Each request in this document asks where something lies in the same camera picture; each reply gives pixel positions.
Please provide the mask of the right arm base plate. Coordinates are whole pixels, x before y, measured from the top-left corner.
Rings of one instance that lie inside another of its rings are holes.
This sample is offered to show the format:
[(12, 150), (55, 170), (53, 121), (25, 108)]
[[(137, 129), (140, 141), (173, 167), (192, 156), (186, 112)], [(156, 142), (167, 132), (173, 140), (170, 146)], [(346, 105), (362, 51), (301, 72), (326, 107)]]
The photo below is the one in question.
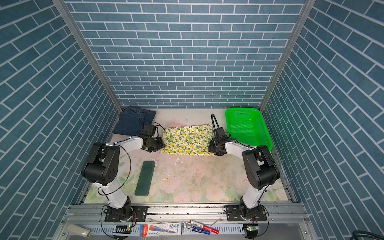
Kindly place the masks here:
[(224, 212), (229, 222), (266, 221), (267, 214), (262, 206), (248, 209), (245, 205), (225, 205)]

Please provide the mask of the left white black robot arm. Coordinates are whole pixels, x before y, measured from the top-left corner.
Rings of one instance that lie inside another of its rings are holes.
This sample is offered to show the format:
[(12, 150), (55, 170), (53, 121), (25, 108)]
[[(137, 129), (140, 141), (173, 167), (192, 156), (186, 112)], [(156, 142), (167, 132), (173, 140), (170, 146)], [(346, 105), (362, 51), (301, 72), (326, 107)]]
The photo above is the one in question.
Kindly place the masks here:
[(87, 157), (82, 176), (98, 188), (98, 194), (108, 200), (107, 217), (117, 222), (127, 222), (135, 215), (131, 200), (123, 192), (117, 179), (120, 151), (129, 154), (135, 150), (157, 152), (165, 147), (161, 137), (133, 136), (114, 143), (95, 143)]

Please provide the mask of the green plastic basket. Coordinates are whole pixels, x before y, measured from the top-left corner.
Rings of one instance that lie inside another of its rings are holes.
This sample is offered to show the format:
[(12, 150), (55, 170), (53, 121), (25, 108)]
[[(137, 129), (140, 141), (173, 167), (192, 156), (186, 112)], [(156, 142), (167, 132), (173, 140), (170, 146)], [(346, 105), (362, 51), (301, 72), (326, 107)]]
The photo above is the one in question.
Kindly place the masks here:
[(228, 132), (239, 142), (273, 149), (273, 141), (262, 113), (253, 108), (230, 108), (225, 112)]

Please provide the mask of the yellow floral skirt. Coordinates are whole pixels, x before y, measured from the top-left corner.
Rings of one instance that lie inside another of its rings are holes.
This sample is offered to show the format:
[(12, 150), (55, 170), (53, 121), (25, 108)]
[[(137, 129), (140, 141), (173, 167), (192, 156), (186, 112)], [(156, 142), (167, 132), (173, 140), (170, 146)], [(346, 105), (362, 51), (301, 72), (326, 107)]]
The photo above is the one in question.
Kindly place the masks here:
[(162, 136), (166, 146), (161, 152), (170, 155), (213, 156), (208, 150), (213, 137), (211, 124), (166, 128)]

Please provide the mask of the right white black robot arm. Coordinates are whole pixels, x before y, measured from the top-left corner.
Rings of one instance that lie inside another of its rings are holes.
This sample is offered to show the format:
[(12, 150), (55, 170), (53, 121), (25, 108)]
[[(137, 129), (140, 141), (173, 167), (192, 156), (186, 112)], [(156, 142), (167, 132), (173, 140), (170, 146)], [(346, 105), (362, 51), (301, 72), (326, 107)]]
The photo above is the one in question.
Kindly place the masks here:
[(268, 147), (253, 147), (234, 138), (216, 136), (209, 143), (209, 152), (215, 156), (229, 154), (243, 160), (249, 186), (240, 199), (239, 211), (245, 220), (254, 218), (257, 212), (263, 210), (261, 199), (267, 188), (280, 178), (280, 171)]

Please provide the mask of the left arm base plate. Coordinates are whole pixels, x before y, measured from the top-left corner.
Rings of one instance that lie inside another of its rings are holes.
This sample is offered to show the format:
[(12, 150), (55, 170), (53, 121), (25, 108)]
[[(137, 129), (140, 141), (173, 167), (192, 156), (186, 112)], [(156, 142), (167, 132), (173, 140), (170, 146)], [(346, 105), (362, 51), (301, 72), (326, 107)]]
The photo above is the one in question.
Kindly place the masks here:
[(114, 209), (108, 206), (103, 209), (103, 213), (106, 215), (105, 222), (107, 223), (140, 223), (146, 220), (148, 206), (128, 206), (122, 209)]

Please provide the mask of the dark green rectangular board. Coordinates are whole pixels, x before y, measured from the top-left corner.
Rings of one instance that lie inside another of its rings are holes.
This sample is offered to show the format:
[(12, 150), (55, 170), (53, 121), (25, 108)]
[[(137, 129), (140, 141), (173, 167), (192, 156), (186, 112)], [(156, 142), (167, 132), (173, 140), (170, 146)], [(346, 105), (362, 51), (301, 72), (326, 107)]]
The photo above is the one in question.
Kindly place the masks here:
[(156, 163), (154, 161), (144, 161), (139, 175), (135, 196), (147, 197), (150, 192), (151, 182)]

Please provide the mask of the dark blue denim skirt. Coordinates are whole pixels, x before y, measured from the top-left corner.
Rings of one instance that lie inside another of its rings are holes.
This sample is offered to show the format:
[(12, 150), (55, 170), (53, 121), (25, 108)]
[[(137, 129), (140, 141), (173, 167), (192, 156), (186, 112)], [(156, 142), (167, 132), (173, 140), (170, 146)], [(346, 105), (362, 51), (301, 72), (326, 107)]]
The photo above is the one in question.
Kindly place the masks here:
[(150, 124), (154, 120), (155, 115), (155, 111), (128, 106), (120, 114), (113, 134), (125, 136), (138, 135), (145, 124)]

